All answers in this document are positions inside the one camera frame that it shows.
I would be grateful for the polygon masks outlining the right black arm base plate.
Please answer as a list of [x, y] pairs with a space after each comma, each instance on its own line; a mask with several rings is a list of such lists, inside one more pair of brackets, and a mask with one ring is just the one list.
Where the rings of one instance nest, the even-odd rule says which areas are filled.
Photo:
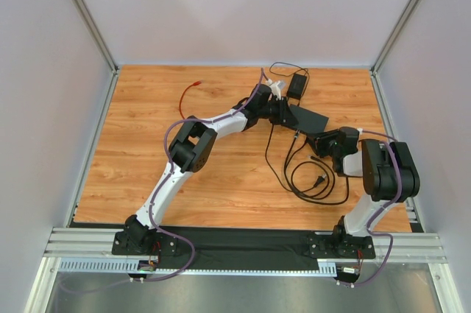
[[334, 235], [308, 232], [300, 237], [307, 254], [315, 259], [375, 259], [371, 236]]

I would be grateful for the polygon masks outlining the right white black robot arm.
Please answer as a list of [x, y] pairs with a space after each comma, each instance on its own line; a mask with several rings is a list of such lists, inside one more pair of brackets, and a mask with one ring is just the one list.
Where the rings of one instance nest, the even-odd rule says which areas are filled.
[[417, 196], [420, 178], [407, 143], [383, 134], [383, 141], [364, 138], [380, 133], [340, 127], [308, 136], [316, 155], [329, 156], [340, 177], [362, 179], [364, 194], [334, 227], [336, 241], [379, 236], [376, 225], [398, 204]]

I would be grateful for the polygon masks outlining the black network switch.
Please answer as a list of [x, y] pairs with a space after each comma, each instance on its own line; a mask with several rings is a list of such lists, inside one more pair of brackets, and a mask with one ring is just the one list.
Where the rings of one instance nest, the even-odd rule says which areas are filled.
[[298, 105], [289, 105], [291, 113], [296, 121], [289, 122], [287, 127], [292, 130], [299, 130], [302, 134], [310, 135], [323, 133], [327, 127], [329, 118], [321, 114], [307, 110]]

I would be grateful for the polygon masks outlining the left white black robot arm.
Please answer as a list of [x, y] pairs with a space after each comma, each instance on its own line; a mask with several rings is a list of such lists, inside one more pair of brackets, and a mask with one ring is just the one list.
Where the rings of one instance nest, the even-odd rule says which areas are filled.
[[251, 95], [228, 112], [209, 119], [190, 116], [173, 123], [164, 135], [167, 164], [164, 172], [145, 203], [126, 220], [124, 235], [136, 247], [150, 246], [153, 232], [161, 224], [170, 202], [184, 182], [207, 163], [217, 140], [242, 133], [259, 119], [274, 122], [295, 121], [281, 91], [282, 80], [258, 83]]

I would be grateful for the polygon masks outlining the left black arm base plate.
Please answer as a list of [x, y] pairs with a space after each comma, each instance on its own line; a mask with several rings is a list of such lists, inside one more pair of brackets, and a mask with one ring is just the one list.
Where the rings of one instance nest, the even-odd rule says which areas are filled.
[[116, 233], [111, 253], [115, 256], [173, 256], [179, 240], [154, 230], [144, 234]]

